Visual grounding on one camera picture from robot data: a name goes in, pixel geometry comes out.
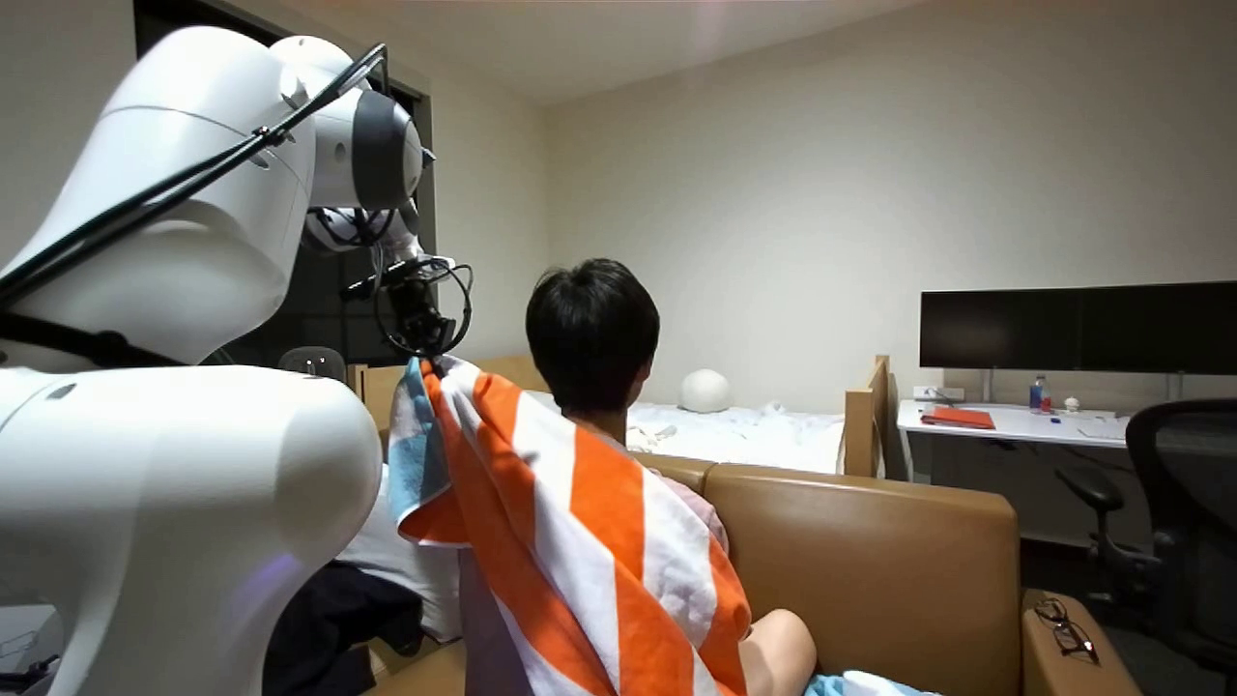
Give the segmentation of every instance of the white wall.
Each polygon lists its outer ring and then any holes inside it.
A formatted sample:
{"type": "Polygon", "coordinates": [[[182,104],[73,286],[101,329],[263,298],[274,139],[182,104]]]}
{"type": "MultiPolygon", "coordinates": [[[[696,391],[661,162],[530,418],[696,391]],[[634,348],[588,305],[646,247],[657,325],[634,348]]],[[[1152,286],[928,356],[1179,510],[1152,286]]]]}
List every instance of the white wall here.
{"type": "Polygon", "coordinates": [[[240,0],[286,31],[313,31],[348,50],[387,43],[394,81],[429,93],[437,151],[437,251],[475,267],[475,325],[464,356],[522,352],[522,309],[549,263],[545,124],[541,108],[503,93],[472,70],[375,35],[352,4],[240,0]]]}
{"type": "Polygon", "coordinates": [[[128,0],[4,0],[0,267],[43,224],[131,58],[128,0]]]}
{"type": "Polygon", "coordinates": [[[553,255],[653,282],[657,398],[835,406],[928,282],[1233,278],[1233,66],[1225,0],[912,8],[557,108],[553,255]]]}

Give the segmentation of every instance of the black monitor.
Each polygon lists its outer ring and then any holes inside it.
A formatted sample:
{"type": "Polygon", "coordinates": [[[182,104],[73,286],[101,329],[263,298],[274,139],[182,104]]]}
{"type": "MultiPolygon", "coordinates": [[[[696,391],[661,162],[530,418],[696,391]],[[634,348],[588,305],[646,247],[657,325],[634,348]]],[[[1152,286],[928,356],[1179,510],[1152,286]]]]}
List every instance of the black monitor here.
{"type": "Polygon", "coordinates": [[[1237,282],[924,290],[920,367],[1237,375],[1237,282]]]}

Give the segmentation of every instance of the brown couch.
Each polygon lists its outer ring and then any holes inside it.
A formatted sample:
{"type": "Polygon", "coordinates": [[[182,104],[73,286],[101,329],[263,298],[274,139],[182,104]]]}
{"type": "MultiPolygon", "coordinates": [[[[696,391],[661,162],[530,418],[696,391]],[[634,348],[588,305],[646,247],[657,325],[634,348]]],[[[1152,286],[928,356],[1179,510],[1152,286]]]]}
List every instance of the brown couch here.
{"type": "MultiPolygon", "coordinates": [[[[649,460],[723,514],[754,615],[808,619],[823,669],[874,669],[947,696],[1136,692],[1082,603],[1055,603],[1098,646],[1063,653],[1021,588],[1017,518],[1001,495],[781,468],[649,460]]],[[[394,692],[464,692],[464,646],[398,661],[394,692]]]]}

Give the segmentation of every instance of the ceiling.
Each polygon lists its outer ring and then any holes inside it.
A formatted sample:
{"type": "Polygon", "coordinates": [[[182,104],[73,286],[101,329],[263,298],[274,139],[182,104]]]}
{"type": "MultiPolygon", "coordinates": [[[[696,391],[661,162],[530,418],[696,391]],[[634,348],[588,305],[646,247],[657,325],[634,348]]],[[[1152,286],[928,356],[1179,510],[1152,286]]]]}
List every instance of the ceiling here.
{"type": "Polygon", "coordinates": [[[298,0],[294,12],[379,35],[390,50],[425,46],[533,104],[564,104],[908,4],[920,0],[298,0]]]}

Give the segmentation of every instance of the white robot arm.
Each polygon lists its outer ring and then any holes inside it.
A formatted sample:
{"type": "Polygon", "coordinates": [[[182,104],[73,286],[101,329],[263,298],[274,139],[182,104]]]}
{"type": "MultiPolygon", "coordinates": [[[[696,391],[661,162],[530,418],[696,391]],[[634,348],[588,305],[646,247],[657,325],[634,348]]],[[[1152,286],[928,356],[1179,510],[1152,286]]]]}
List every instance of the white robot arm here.
{"type": "Polygon", "coordinates": [[[367,518],[383,452],[348,387],[174,363],[278,309],[309,209],[410,201],[421,139],[375,58],[162,39],[4,267],[0,607],[62,611],[50,692],[259,692],[282,603],[367,518]]]}

